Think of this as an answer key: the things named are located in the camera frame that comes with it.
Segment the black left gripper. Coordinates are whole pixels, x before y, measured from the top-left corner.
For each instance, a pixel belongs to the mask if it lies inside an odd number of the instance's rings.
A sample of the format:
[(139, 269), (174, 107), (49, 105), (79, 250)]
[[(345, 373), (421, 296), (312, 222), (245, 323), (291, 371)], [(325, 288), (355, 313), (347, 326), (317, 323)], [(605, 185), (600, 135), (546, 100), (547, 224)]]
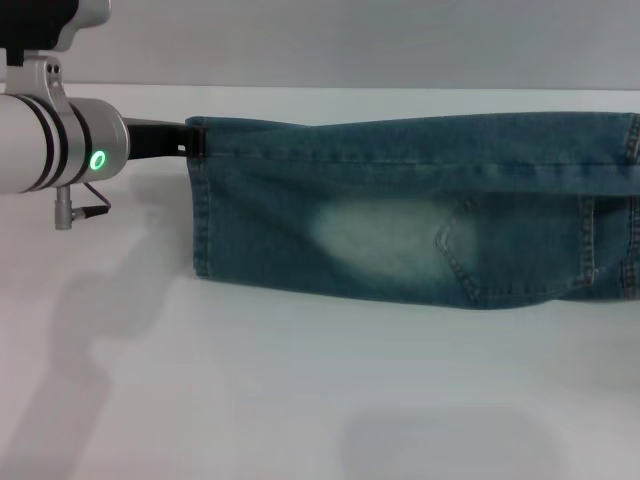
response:
[(207, 156), (207, 129), (185, 124), (125, 118), (129, 134), (129, 160)]

